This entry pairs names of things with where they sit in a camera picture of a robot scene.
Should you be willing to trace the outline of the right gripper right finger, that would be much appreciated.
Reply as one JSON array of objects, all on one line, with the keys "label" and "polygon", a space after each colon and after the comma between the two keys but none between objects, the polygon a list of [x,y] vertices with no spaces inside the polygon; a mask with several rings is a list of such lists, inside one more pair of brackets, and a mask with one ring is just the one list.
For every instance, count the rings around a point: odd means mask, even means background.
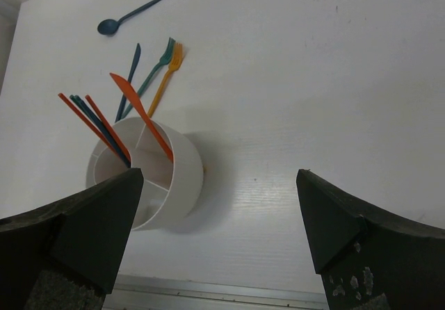
[{"label": "right gripper right finger", "polygon": [[310,170],[296,186],[330,309],[443,309],[444,230],[359,199]]}]

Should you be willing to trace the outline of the orange plastic knife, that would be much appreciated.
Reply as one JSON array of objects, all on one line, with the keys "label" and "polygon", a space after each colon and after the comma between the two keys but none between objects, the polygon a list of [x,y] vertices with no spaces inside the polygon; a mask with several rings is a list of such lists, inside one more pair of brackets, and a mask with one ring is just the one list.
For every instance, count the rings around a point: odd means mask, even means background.
[{"label": "orange plastic knife", "polygon": [[140,97],[130,84],[128,80],[124,79],[120,75],[110,73],[111,78],[115,81],[119,89],[122,91],[122,93],[125,95],[125,97],[129,100],[130,104],[133,106],[134,109],[136,109],[139,116],[143,119],[143,122],[145,123],[146,127],[150,130],[152,135],[155,137],[157,143],[160,145],[161,149],[164,151],[165,155],[168,157],[171,163],[173,163],[173,153],[170,148],[170,146],[167,144],[167,142],[163,139],[162,135],[159,133],[157,128],[154,126],[154,123],[151,121],[151,119],[148,117],[148,115],[145,112],[145,109],[142,105],[142,102],[140,100]]}]

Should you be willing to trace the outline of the dark teal chopstick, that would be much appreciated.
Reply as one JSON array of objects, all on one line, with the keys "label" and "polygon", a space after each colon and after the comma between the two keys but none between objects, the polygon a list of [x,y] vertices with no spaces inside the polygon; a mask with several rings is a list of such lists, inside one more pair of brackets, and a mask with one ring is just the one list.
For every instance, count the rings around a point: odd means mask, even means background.
[{"label": "dark teal chopstick", "polygon": [[110,143],[111,147],[116,151],[118,157],[128,168],[130,168],[131,163],[129,159],[124,155],[124,152],[121,150],[120,146],[116,143],[115,139],[105,127],[103,128],[103,133],[107,141]]}]

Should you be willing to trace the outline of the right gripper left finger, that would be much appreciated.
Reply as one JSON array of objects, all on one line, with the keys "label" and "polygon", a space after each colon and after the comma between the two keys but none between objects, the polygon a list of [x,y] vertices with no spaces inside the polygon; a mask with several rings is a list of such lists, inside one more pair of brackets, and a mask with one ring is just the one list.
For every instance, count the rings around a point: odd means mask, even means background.
[{"label": "right gripper left finger", "polygon": [[101,309],[143,189],[138,168],[1,219],[2,309]]}]

